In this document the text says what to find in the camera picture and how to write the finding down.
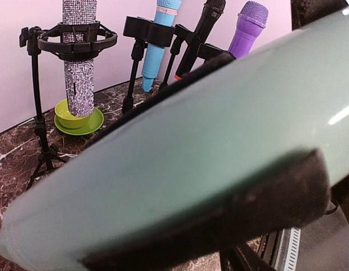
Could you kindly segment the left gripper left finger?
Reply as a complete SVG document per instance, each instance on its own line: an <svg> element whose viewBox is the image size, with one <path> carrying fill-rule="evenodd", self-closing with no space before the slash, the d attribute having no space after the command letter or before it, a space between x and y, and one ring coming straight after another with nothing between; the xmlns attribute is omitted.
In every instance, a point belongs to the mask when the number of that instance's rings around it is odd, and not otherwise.
<svg viewBox="0 0 349 271"><path fill-rule="evenodd" d="M86 151L94 151L104 144L105 140L110 134L116 132L123 132L130 123L138 122L143 114L146 114L151 108L159 106L163 103L169 103L174 99L175 96L183 92L186 88L202 80L204 77L210 75L213 72L229 65L236 60L229 53L221 53L220 55L212 58L206 62L200 68L190 72L184 76L184 79L177 81L170 86L163 88L155 96L150 97L145 102L141 103L134 109L130 110L129 113L125 114L115 123L111 124L105 131L96 135L86 146Z"/></svg>

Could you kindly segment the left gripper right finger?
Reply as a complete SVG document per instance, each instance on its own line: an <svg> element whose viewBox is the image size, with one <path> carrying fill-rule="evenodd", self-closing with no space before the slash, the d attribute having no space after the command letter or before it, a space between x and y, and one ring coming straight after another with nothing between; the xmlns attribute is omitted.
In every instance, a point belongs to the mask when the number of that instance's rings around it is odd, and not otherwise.
<svg viewBox="0 0 349 271"><path fill-rule="evenodd" d="M137 241L81 259L87 270L165 270L259 235L300 228L321 217L330 199L318 148L286 159L246 189L229 189L209 209Z"/></svg>

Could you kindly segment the purple microphone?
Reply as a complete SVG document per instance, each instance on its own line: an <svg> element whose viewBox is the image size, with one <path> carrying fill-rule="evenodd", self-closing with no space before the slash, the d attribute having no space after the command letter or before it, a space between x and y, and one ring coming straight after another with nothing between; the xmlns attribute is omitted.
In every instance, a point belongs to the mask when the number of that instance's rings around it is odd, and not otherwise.
<svg viewBox="0 0 349 271"><path fill-rule="evenodd" d="M264 5L247 1L238 13L235 35L228 52L236 59L246 56L266 28L268 15L268 9Z"/></svg>

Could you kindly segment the mint green microphone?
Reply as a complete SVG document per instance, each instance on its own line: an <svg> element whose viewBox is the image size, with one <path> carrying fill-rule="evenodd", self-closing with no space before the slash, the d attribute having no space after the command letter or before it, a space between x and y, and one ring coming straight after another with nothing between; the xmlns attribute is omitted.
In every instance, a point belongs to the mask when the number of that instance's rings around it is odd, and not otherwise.
<svg viewBox="0 0 349 271"><path fill-rule="evenodd" d="M235 60L151 108L14 200L0 254L27 270L137 241L318 148L330 187L349 174L349 14Z"/></svg>

